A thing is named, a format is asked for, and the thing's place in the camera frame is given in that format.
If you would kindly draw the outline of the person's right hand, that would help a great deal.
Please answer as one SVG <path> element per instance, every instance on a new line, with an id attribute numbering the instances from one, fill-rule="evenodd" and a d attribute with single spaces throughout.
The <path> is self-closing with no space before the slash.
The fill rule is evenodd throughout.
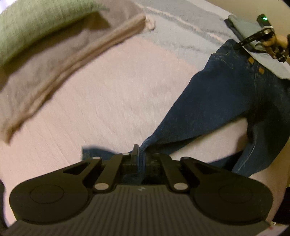
<path id="1" fill-rule="evenodd" d="M 274 35 L 269 40 L 262 41 L 262 44 L 265 50 L 267 51 L 267 53 L 271 55 L 273 58 L 275 58 L 276 53 L 274 52 L 274 49 L 280 46 L 285 51 L 287 51 L 289 42 L 286 36 Z"/>

